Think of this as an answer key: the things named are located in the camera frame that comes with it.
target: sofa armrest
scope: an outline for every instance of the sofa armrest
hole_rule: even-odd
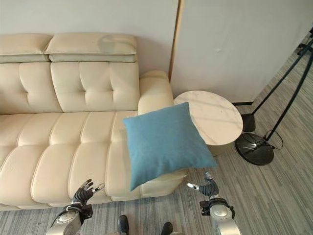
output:
[[[173,106],[173,94],[165,72],[149,71],[139,81],[138,115]]]

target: striped carpet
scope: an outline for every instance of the striped carpet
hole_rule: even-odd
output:
[[[240,106],[241,113],[250,112],[284,71],[296,59],[293,54],[252,106]],[[256,134],[270,130],[300,79],[308,56],[300,61],[282,86],[256,115]],[[313,71],[305,81],[293,106],[277,131],[284,148],[275,150],[271,164],[255,166],[247,163],[232,146],[216,160],[211,169],[220,186],[220,194],[236,211],[236,221],[244,235],[313,235]],[[280,144],[273,136],[271,142]],[[205,197],[189,189],[187,182],[201,183],[205,169],[191,169],[183,184],[171,195],[129,202],[95,205],[94,216],[87,220],[80,235],[102,235],[116,231],[117,219],[126,214],[131,235],[157,235],[166,221],[186,235],[212,235],[209,217],[202,217],[199,201]],[[60,209],[0,212],[1,235],[45,234]]]

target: robotic arm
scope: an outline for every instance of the robotic arm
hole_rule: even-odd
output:
[[[210,198],[200,202],[201,214],[211,216],[212,227],[217,235],[241,235],[234,220],[235,211],[227,201],[219,196],[219,189],[209,172],[204,174],[205,186],[188,183],[187,185],[198,190]]]
[[[87,201],[105,186],[99,184],[96,188],[91,188],[92,185],[92,179],[89,179],[78,188],[71,204],[57,215],[46,235],[76,234],[84,220],[92,217],[92,206],[87,205]]]

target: marble tabletop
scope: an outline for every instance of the marble tabletop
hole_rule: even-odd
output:
[[[189,102],[191,119],[206,144],[224,145],[235,141],[243,130],[243,120],[227,99],[205,91],[177,96],[175,104]]]

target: shoe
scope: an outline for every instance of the shoe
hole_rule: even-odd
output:
[[[129,224],[128,224],[127,216],[121,215],[118,218],[117,226],[118,226],[118,230],[120,233],[124,233],[126,235],[129,235],[129,233],[128,233],[129,232]]]
[[[161,235],[170,235],[173,231],[173,225],[170,222],[166,222],[163,226]]]

